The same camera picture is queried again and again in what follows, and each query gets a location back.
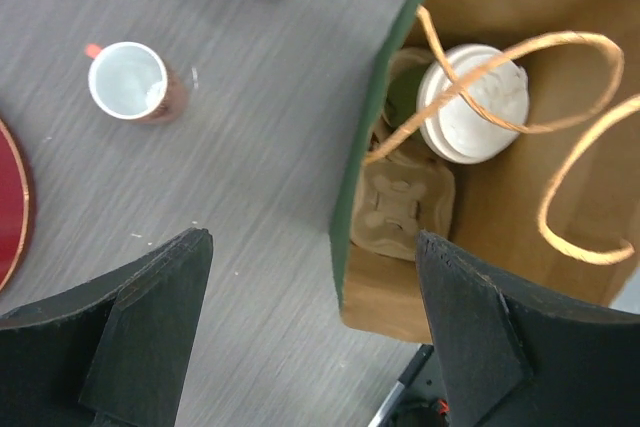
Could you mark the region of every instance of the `paper bag handle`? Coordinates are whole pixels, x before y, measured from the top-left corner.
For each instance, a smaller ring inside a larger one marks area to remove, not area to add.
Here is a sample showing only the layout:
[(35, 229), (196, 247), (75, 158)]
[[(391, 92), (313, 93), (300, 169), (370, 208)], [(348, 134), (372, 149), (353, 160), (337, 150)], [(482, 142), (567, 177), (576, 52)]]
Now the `paper bag handle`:
[[(418, 6), (416, 15), (418, 16), (418, 19), (420, 20), (422, 27), (424, 28), (429, 46), (431, 47), (431, 50), (440, 63), (441, 67), (447, 74), (447, 77), (451, 81), (451, 85), (446, 90), (441, 92), (428, 106), (425, 107), (424, 110), (416, 112), (416, 114), (411, 116), (406, 122), (398, 127), (396, 131), (388, 138), (386, 138), (383, 142), (381, 142), (375, 150), (368, 152), (364, 158), (365, 165), (368, 165), (389, 155), (400, 144), (402, 144), (402, 142), (404, 142), (409, 136), (411, 136), (416, 130), (418, 130), (420, 128), (420, 125), (422, 125), (422, 123), (426, 119), (435, 115), (438, 110), (440, 110), (444, 105), (446, 105), (457, 95), (460, 95), (480, 117), (495, 125), (503, 127), (507, 130), (526, 134), (542, 134), (573, 127), (601, 112), (615, 95), (622, 79), (622, 72), (624, 69), (624, 54), (617, 44), (615, 44), (608, 37), (601, 34), (572, 31), (556, 32), (532, 37), (531, 39), (525, 40), (524, 42), (508, 48), (503, 53), (492, 57), (484, 64), (469, 71), (461, 78), (458, 78), (453, 68), (451, 67), (451, 64), (449, 64), (444, 50), (442, 49), (440, 39), (438, 38), (438, 34), (436, 33), (433, 21), (431, 20), (431, 15), (423, 6)], [(492, 113), (488, 112), (483, 106), (479, 105), (466, 90), (466, 88), (471, 86), (471, 84), (473, 84), (476, 80), (480, 79), (482, 76), (495, 69), (496, 67), (506, 64), (507, 62), (510, 62), (512, 60), (519, 59), (527, 54), (538, 50), (548, 49), (550, 47), (566, 44), (586, 44), (593, 46), (604, 54), (609, 64), (609, 82), (607, 87), (597, 99), (593, 107), (581, 114), (557, 119), (546, 124), (512, 124), (511, 122), (500, 119), (499, 117), (496, 117)], [(549, 212), (549, 206), (553, 201), (558, 187), (564, 180), (573, 164), (591, 146), (591, 144), (593, 144), (612, 125), (620, 122), (621, 120), (633, 114), (634, 112), (637, 112), (638, 110), (640, 110), (640, 96), (628, 99), (623, 104), (616, 106), (607, 114), (605, 114), (582, 135), (578, 143), (571, 150), (569, 156), (563, 162), (560, 169), (550, 179), (538, 210), (538, 230), (540, 234), (545, 238), (545, 240), (562, 254), (596, 265), (615, 264), (633, 255), (633, 246), (631, 246), (631, 244), (627, 241), (623, 241), (623, 247), (621, 249), (608, 252), (590, 251), (574, 245), (555, 234), (549, 228), (547, 223), (547, 215)]]
[[(377, 149), (367, 152), (364, 158), (365, 165), (389, 155), (409, 136), (417, 131), (426, 119), (435, 115), (438, 110), (458, 95), (460, 95), (480, 117), (488, 120), (492, 124), (498, 125), (507, 130), (514, 130), (525, 134), (542, 134), (573, 127), (601, 112), (613, 98), (614, 94), (618, 90), (618, 86), (620, 85), (620, 80), (622, 79), (624, 55), (617, 44), (601, 34), (571, 31), (555, 32), (532, 37), (524, 42), (514, 45), (513, 47), (509, 47), (503, 53), (495, 55), (484, 64), (481, 64), (467, 72), (462, 77), (458, 77), (447, 60), (442, 49), (442, 45), (440, 44), (438, 34), (433, 26), (431, 15), (429, 15), (427, 9), (423, 6), (419, 6), (416, 15), (420, 19), (425, 30), (429, 47), (431, 47), (435, 58), (447, 74), (447, 77), (451, 81), (451, 85), (446, 90), (438, 94), (438, 96), (429, 105), (427, 105), (425, 109), (420, 112), (416, 112), (406, 122), (398, 127), (393, 134), (391, 134), (384, 142), (380, 143)], [(496, 67), (538, 50), (544, 50), (550, 47), (566, 44), (586, 44), (596, 47), (604, 54), (610, 66), (609, 82), (606, 89), (600, 95), (593, 107), (583, 113), (563, 119), (552, 120), (546, 124), (512, 124), (511, 122), (507, 122), (506, 120), (496, 117), (491, 112), (488, 112), (487, 109), (478, 104), (466, 90), (467, 87), (470, 87), (476, 80), (480, 79), (488, 72), (491, 72)]]

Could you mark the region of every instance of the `gray desk surface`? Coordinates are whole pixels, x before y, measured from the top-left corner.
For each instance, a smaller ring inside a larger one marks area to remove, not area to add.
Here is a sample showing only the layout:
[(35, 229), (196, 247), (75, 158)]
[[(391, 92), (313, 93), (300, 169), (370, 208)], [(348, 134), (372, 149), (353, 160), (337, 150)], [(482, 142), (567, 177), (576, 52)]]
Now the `gray desk surface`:
[[(0, 115), (39, 201), (0, 311), (206, 227), (216, 251), (177, 425), (366, 425), (415, 346), (342, 326), (327, 228), (402, 1), (0, 0)], [(179, 121), (93, 105), (83, 48), (121, 40), (185, 79)]]

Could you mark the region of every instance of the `cup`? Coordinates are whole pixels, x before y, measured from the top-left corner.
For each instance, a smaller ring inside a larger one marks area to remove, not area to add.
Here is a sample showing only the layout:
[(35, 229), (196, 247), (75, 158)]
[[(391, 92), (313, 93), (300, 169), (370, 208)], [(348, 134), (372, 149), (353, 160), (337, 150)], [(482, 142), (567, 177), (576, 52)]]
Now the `cup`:
[[(446, 52), (457, 76), (470, 72), (500, 50), (481, 44), (464, 44)], [(416, 110), (425, 109), (451, 82), (438, 62), (427, 69), (418, 92)], [(469, 95), (489, 112), (513, 124), (524, 124), (529, 114), (527, 73), (514, 62), (496, 67), (467, 88)], [(489, 160), (511, 145), (519, 133), (483, 119), (456, 96), (420, 125), (431, 150), (459, 164)]]
[(118, 42), (87, 46), (93, 58), (89, 91), (111, 117), (138, 123), (175, 120), (187, 107), (188, 93), (158, 54), (143, 44)]

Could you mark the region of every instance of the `red tray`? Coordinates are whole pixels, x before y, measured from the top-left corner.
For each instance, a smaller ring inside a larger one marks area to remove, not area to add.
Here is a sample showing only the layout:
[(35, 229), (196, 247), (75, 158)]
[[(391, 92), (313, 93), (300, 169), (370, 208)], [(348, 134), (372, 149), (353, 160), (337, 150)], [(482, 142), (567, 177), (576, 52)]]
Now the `red tray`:
[(33, 226), (35, 197), (27, 162), (0, 120), (0, 290), (24, 258)]

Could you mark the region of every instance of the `paper bag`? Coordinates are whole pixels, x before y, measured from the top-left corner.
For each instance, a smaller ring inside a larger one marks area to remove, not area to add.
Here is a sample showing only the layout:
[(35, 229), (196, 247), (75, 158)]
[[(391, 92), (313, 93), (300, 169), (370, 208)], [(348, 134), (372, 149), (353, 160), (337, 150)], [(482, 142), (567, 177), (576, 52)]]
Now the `paper bag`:
[[(550, 31), (604, 34), (625, 54), (625, 71), (613, 99), (640, 88), (640, 0), (425, 0), (444, 48), (467, 42), (504, 49)], [(349, 241), (354, 191), (380, 115), (389, 59), (403, 44), (426, 46), (413, 22), (422, 0), (407, 0), (383, 46), (331, 227), (334, 279), (343, 321), (350, 327), (406, 341), (429, 342), (415, 265), (384, 257)], [(528, 124), (579, 115), (606, 89), (610, 65), (589, 46), (560, 46), (521, 59), (529, 77)], [(456, 204), (450, 239), (486, 261), (567, 295), (607, 305), (633, 272), (637, 259), (591, 265), (569, 257), (540, 234), (536, 217), (549, 180), (580, 137), (596, 122), (552, 133), (521, 135), (496, 158), (451, 166)], [(594, 251), (638, 240), (640, 115), (613, 125), (572, 166), (549, 206), (549, 228)]]

